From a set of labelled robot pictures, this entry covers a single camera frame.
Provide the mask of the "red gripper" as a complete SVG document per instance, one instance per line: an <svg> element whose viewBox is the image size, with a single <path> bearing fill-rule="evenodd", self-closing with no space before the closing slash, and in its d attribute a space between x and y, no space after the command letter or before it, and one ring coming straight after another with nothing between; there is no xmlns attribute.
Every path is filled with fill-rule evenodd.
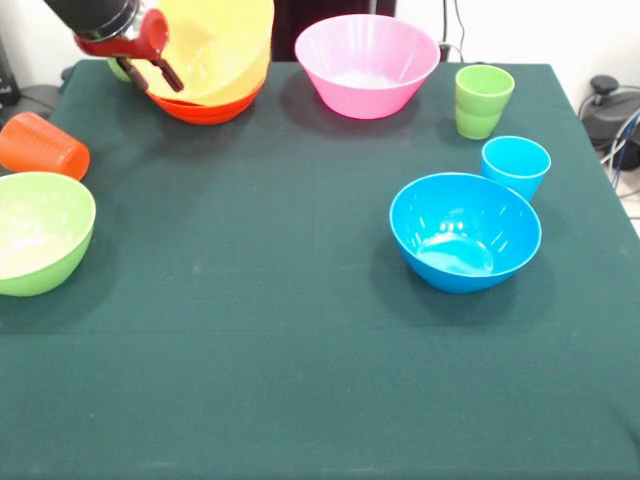
<svg viewBox="0 0 640 480"><path fill-rule="evenodd" d="M151 60L151 91L180 93L184 90L183 81L170 63L162 58L168 43L168 30L167 20L160 10L141 8L133 17L133 23L121 34L103 41L83 40L79 36L74 40L88 55L117 57L121 70L142 91L147 90L148 83L127 58Z"/></svg>

